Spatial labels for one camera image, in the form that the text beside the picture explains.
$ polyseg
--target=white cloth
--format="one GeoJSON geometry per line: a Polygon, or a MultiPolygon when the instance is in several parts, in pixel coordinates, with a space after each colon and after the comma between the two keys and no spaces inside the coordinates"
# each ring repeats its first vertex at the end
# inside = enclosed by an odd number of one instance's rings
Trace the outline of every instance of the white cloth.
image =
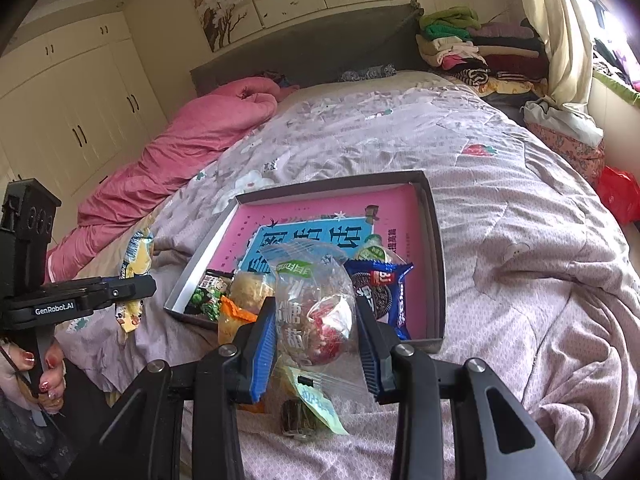
{"type": "Polygon", "coordinates": [[[547,102],[530,101],[524,105],[524,120],[535,123],[561,134],[579,140],[592,148],[596,148],[604,137],[602,129],[590,116],[584,117],[564,110],[557,110],[547,102]]]}
{"type": "Polygon", "coordinates": [[[545,42],[550,100],[560,109],[587,113],[593,45],[576,0],[522,0],[531,25],[545,42]]]}
{"type": "Polygon", "coordinates": [[[429,43],[419,34],[416,35],[415,41],[418,44],[418,51],[420,52],[420,57],[429,63],[431,66],[437,68],[442,65],[442,60],[446,56],[460,56],[460,57],[472,57],[475,59],[479,59],[482,62],[484,61],[484,57],[478,54],[478,47],[474,46],[470,41],[462,41],[460,38],[452,36],[450,38],[438,38],[437,40],[431,41],[432,46],[438,51],[435,55],[430,55],[429,52],[432,52],[433,49],[427,50],[425,48],[426,44],[429,43]]]}

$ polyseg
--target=gray headboard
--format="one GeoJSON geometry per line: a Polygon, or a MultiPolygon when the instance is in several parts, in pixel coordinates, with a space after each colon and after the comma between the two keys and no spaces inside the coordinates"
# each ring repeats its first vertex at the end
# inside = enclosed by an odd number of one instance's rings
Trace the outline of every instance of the gray headboard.
{"type": "Polygon", "coordinates": [[[191,70],[199,96],[265,70],[302,87],[336,81],[346,70],[393,63],[396,70],[426,70],[415,44],[415,0],[399,6],[350,10],[277,30],[191,70]]]}

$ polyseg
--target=curtain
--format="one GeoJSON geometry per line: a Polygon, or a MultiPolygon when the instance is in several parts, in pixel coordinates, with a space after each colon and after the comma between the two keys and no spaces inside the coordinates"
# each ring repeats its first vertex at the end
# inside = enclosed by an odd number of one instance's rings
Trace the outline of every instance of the curtain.
{"type": "Polygon", "coordinates": [[[550,60],[548,100],[567,112],[587,115],[593,45],[576,0],[522,0],[550,60]]]}

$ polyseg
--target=yellow snack bag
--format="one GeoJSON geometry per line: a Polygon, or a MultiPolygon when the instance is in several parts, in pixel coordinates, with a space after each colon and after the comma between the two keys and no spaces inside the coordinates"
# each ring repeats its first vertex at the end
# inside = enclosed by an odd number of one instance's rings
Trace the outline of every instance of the yellow snack bag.
{"type": "Polygon", "coordinates": [[[218,316],[218,344],[232,343],[238,329],[247,323],[252,323],[258,316],[244,308],[240,308],[228,297],[222,296],[220,315],[218,316]]]}
{"type": "MultiPolygon", "coordinates": [[[[154,252],[154,236],[145,227],[134,233],[127,246],[127,251],[120,268],[121,278],[133,278],[134,276],[144,276],[151,269],[151,257],[154,252]]],[[[116,303],[116,320],[124,330],[125,334],[135,330],[140,324],[144,309],[143,300],[131,300],[116,303]]]]}

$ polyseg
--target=oreo package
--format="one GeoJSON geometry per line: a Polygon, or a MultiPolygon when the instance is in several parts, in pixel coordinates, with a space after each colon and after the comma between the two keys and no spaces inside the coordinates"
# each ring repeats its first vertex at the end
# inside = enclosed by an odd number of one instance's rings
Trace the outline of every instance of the oreo package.
{"type": "Polygon", "coordinates": [[[367,298],[376,319],[391,325],[400,339],[410,339],[404,312],[404,277],[414,264],[347,260],[344,268],[356,297],[367,298]]]}

